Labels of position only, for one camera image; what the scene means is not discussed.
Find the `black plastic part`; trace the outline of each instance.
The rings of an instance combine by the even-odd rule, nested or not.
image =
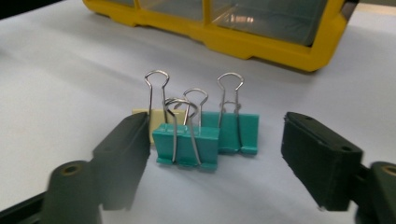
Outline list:
[[[37,224],[40,219],[41,206],[44,201],[44,193],[18,203],[0,212],[0,223],[2,224]]]
[[[100,224],[98,195],[86,161],[71,161],[50,177],[40,224]]]
[[[368,189],[380,223],[396,223],[396,164],[372,164]]]
[[[350,181],[349,197],[359,207],[356,213],[356,222],[361,224],[379,223],[368,187],[370,172],[367,167],[361,165],[359,172],[353,175]]]
[[[319,207],[347,210],[350,177],[361,168],[361,149],[315,119],[288,112],[281,150]]]
[[[149,157],[147,113],[125,118],[93,151],[91,161],[105,210],[131,208]]]

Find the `yellow container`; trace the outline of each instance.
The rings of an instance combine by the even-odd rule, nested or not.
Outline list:
[[[305,71],[331,59],[358,0],[83,0],[130,26],[187,35],[241,59]]]

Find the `binder clip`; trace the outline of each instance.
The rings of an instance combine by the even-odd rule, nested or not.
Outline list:
[[[238,77],[241,82],[234,90],[234,100],[225,101],[225,88],[221,84],[224,77]],[[218,127],[219,133],[219,153],[236,153],[256,155],[259,115],[240,114],[238,91],[244,84],[244,79],[236,73],[226,73],[218,78],[218,85],[222,90],[220,112],[203,112],[202,123],[205,127]],[[224,106],[227,104],[235,105],[233,113],[226,113]]]
[[[165,76],[165,82],[162,85],[162,90],[163,90],[163,94],[162,94],[163,108],[162,109],[152,109],[152,107],[151,107],[152,106],[152,85],[149,82],[149,77],[154,74],[160,74],[160,75]],[[142,113],[142,112],[148,113],[148,126],[149,126],[149,133],[150,133],[149,141],[151,144],[154,143],[154,140],[151,135],[152,132],[156,128],[158,128],[160,126],[160,124],[167,123],[169,120],[168,116],[166,115],[166,111],[165,111],[165,86],[166,86],[166,84],[168,84],[169,79],[170,79],[169,75],[162,70],[153,70],[153,71],[147,73],[145,75],[145,82],[148,84],[148,87],[149,87],[148,110],[147,109],[133,109],[132,110],[132,114],[137,114],[137,113]],[[182,120],[185,115],[184,110],[173,110],[173,113],[178,118],[178,120]]]
[[[177,117],[169,109],[172,104],[185,104],[193,108],[187,114],[186,125],[177,124]],[[219,128],[192,126],[192,118],[199,113],[197,105],[190,101],[172,98],[165,102],[166,111],[173,117],[173,124],[163,123],[153,132],[158,152],[158,163],[181,166],[200,166],[214,170],[218,167]]]

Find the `metal clip handle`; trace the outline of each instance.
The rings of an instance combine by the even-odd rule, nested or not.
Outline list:
[[[149,72],[149,73],[147,73],[145,75],[145,81],[146,81],[146,83],[148,84],[148,87],[149,87],[148,125],[149,125],[149,122],[151,120],[151,105],[152,105],[152,85],[149,82],[149,76],[151,76],[153,74],[161,74],[161,75],[165,76],[165,82],[162,85],[162,89],[163,89],[163,118],[165,120],[165,123],[168,122],[168,118],[166,117],[166,109],[165,109],[165,86],[166,86],[166,84],[168,84],[168,81],[169,81],[170,77],[169,77],[169,75],[167,73],[165,73],[162,70],[154,70],[154,71],[151,71],[151,72]]]
[[[220,128],[220,125],[221,125],[221,118],[222,118],[222,113],[223,113],[224,104],[225,104],[225,88],[221,84],[221,79],[224,78],[224,77],[229,77],[229,76],[238,77],[241,80],[239,85],[234,90],[234,100],[230,101],[230,102],[233,102],[233,104],[235,104],[234,113],[236,114],[237,117],[239,115],[239,107],[240,106],[239,106],[239,101],[238,101],[238,91],[239,91],[239,88],[244,84],[245,80],[244,80],[244,78],[241,75],[239,75],[237,73],[226,73],[226,74],[223,74],[220,77],[218,77],[218,85],[222,89],[222,96],[221,96],[221,103],[220,103],[220,113],[219,113],[219,124],[218,124],[219,128]]]
[[[236,102],[235,101],[225,101],[223,105],[235,105],[235,109],[233,110],[234,113],[236,113],[237,111],[239,111],[241,109],[241,104],[238,104],[238,106],[236,106]],[[227,110],[225,109],[225,107],[223,107],[222,109],[222,113],[226,113]]]
[[[185,100],[189,101],[189,99],[187,98],[187,94],[189,94],[189,93],[192,92],[192,91],[198,91],[198,92],[202,93],[202,94],[204,95],[204,97],[205,97],[204,100],[201,101],[201,103],[199,104],[199,107],[198,107],[198,116],[199,116],[199,117],[198,117],[198,118],[199,118],[199,120],[198,120],[198,126],[201,127],[202,107],[203,107],[204,103],[207,101],[207,99],[209,98],[209,94],[207,94],[206,91],[203,91],[203,90],[201,90],[201,89],[199,89],[199,88],[192,88],[192,89],[189,89],[189,90],[184,91],[183,97],[184,97]],[[175,105],[174,109],[177,109],[177,108],[179,108],[180,106],[181,106],[181,104],[177,104],[177,105]],[[189,113],[190,113],[190,106],[187,105],[186,116],[184,117],[184,121],[183,121],[183,124],[184,124],[184,125],[186,125],[186,123],[187,123],[187,119],[188,119],[188,117],[189,117]]]
[[[185,104],[188,106],[192,106],[192,108],[194,109],[194,112],[191,113],[189,115],[189,118],[187,119],[187,124],[190,129],[191,143],[192,143],[192,148],[195,153],[195,158],[196,158],[198,164],[201,165],[201,160],[200,160],[199,154],[198,154],[198,148],[197,148],[197,145],[195,142],[194,129],[192,128],[192,122],[191,122],[191,119],[193,117],[195,117],[195,115],[197,115],[198,106],[193,104],[190,101],[183,100],[183,99],[177,99],[177,98],[170,98],[170,99],[167,99],[165,102],[166,111],[173,117],[173,120],[174,120],[174,139],[173,139],[174,140],[174,148],[173,148],[172,162],[175,162],[176,154],[177,154],[177,118],[176,118],[175,114],[169,109],[169,105],[172,105],[172,104]]]

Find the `white table surface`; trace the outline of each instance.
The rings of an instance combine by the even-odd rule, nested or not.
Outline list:
[[[283,117],[321,121],[365,151],[364,165],[396,162],[395,39],[394,15],[356,11],[329,65],[303,74],[124,26],[78,0],[2,20],[0,210],[44,191],[57,166],[90,160],[132,108],[148,106],[143,76],[162,69],[171,75],[167,96],[200,87],[206,110],[218,109],[218,76],[243,75],[241,113],[261,116],[259,154],[219,156],[208,174],[162,167],[152,150],[132,210],[104,212],[105,223],[353,223],[356,205],[320,212],[282,159]]]

